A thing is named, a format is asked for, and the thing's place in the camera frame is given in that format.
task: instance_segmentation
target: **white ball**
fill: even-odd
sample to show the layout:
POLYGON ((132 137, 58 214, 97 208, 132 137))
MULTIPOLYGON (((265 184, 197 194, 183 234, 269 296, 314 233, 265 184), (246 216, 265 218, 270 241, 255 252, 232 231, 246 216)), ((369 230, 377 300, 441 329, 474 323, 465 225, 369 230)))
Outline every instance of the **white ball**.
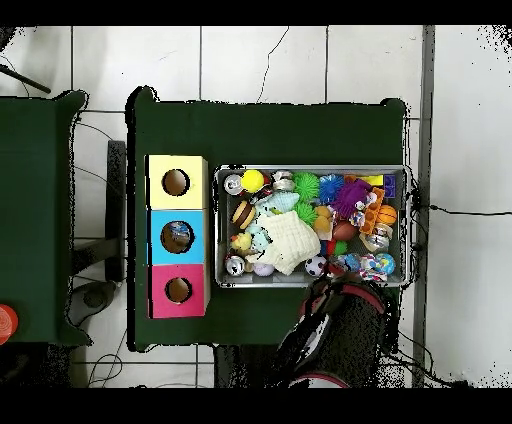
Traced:
POLYGON ((323 256, 316 255, 306 261, 306 272, 313 277, 320 277, 324 273, 327 259, 323 256))

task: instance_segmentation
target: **green table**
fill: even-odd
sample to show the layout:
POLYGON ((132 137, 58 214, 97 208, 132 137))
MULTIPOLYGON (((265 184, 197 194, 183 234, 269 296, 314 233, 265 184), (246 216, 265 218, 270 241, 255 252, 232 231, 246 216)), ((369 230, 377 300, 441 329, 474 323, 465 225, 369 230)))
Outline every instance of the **green table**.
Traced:
POLYGON ((88 343, 67 323, 71 124, 84 92, 0 98, 0 303, 19 318, 9 342, 88 343))
POLYGON ((129 281, 129 346, 279 343, 295 323, 304 295, 303 289, 221 289, 212 281, 205 317, 149 319, 145 155, 203 156, 210 179, 222 164, 402 164, 405 111, 397 99, 381 105, 236 105, 160 102, 149 87, 135 90, 126 106, 128 246, 136 254, 135 264, 128 264, 130 275, 135 270, 135 282, 129 281))

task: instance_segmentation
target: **purple plush toy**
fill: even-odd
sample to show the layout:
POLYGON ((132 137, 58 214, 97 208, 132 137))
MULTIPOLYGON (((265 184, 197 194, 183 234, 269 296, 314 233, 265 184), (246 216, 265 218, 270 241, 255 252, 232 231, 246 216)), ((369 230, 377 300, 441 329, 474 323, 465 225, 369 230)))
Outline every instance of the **purple plush toy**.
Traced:
POLYGON ((348 219, 352 212, 356 210, 356 203, 365 203, 366 195, 372 190, 372 186, 366 181, 360 180, 359 178, 353 183, 345 183, 338 191, 336 200, 331 206, 338 212, 343 218, 348 219))

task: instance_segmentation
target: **white cloth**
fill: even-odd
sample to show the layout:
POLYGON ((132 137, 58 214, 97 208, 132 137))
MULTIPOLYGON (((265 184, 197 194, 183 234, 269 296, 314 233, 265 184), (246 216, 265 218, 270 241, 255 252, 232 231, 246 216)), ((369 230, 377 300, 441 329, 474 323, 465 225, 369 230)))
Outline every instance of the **white cloth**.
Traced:
POLYGON ((268 217, 261 215, 257 225, 267 230, 272 240, 263 255, 251 255, 246 259, 273 265, 278 271, 290 275, 302 261, 320 253, 320 240, 315 231, 299 219, 297 212, 268 217))

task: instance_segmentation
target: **stacked boxes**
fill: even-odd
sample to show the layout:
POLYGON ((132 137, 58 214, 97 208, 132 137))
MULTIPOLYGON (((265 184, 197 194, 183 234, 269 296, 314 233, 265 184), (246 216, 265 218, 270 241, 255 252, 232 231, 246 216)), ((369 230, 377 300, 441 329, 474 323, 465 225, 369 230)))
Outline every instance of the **stacked boxes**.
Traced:
POLYGON ((208 163, 145 160, 150 318, 204 316, 210 300, 208 163))

